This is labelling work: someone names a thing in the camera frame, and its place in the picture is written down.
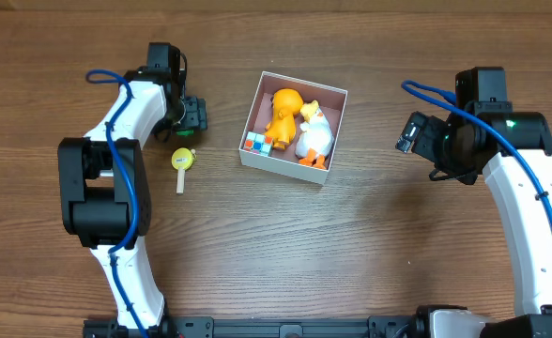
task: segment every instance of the rubber duck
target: rubber duck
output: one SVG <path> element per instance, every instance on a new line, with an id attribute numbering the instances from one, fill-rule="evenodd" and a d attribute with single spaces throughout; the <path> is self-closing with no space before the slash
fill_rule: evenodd
<path id="1" fill-rule="evenodd" d="M 301 136 L 295 148 L 295 154 L 301 158 L 299 164 L 326 169 L 324 161 L 330 154 L 334 141 L 329 121 L 316 100 L 303 104 L 300 112 L 305 122 L 299 126 Z"/>
<path id="2" fill-rule="evenodd" d="M 285 150 L 297 133 L 295 115 L 300 112 L 303 99 L 295 89 L 281 89 L 274 94 L 272 106 L 272 121 L 264 135 L 272 138 L 274 148 Z"/>

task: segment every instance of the lollipop stick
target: lollipop stick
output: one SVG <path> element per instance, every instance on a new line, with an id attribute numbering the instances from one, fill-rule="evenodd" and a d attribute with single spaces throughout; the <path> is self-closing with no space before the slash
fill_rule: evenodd
<path id="1" fill-rule="evenodd" d="M 184 169 L 178 169 L 178 178 L 176 180 L 176 193 L 184 193 Z"/>

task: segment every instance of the white rubber duck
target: white rubber duck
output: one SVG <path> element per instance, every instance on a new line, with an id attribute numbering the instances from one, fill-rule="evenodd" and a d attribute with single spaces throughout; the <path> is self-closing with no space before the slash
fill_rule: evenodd
<path id="1" fill-rule="evenodd" d="M 300 125 L 301 136 L 295 147 L 295 154 L 301 158 L 299 164 L 326 169 L 324 161 L 330 154 L 334 141 L 329 121 L 316 100 L 303 104 L 301 114 L 305 122 Z"/>

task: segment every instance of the cable clip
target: cable clip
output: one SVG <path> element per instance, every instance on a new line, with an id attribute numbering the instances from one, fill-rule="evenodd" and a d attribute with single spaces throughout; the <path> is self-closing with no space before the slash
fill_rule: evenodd
<path id="1" fill-rule="evenodd" d="M 115 131 L 114 124 L 110 123 L 109 121 L 105 121 L 105 127 L 111 128 L 111 131 Z"/>
<path id="2" fill-rule="evenodd" d="M 549 196 L 549 192 L 548 192 L 548 191 L 545 191 L 545 192 L 537 193 L 537 194 L 535 195 L 535 199 L 536 199 L 537 201 L 539 201 L 539 200 L 542 199 L 543 197 L 547 197 L 547 196 Z"/>
<path id="3" fill-rule="evenodd" d="M 109 255 L 109 266 L 110 267 L 117 267 L 117 256 L 114 254 Z"/>

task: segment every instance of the yellow lollipop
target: yellow lollipop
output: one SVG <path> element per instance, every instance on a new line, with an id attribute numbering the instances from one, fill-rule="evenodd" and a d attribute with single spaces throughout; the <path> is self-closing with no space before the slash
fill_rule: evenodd
<path id="1" fill-rule="evenodd" d="M 176 181 L 176 193 L 184 193 L 184 172 L 187 171 L 194 162 L 195 151 L 187 148 L 180 148 L 172 155 L 172 166 L 178 171 Z"/>

